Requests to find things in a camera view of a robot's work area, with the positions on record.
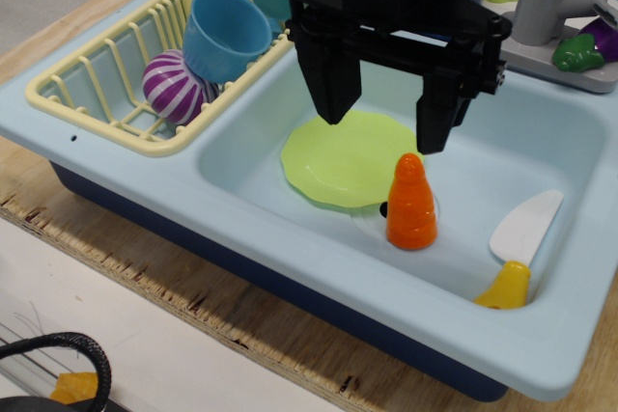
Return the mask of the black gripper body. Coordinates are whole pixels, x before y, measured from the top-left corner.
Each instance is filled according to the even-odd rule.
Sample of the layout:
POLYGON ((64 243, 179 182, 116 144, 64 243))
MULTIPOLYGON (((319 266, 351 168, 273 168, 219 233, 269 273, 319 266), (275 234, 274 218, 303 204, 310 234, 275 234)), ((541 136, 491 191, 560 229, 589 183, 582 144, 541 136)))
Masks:
POLYGON ((477 0, 289 0, 290 38, 342 42, 361 62, 462 82, 463 96, 493 94, 511 24, 477 0))

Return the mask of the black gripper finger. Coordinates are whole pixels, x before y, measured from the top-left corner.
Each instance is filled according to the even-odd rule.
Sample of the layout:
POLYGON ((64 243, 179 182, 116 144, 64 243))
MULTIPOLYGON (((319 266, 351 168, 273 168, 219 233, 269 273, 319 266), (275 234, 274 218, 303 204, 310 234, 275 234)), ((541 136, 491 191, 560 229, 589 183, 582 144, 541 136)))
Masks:
POLYGON ((451 129, 462 123, 470 98, 454 76, 425 74, 416 103, 417 149, 425 155, 442 152, 451 129))
POLYGON ((342 42, 309 35, 295 36, 295 48, 305 83, 318 115, 338 124, 361 96, 360 62, 342 42))

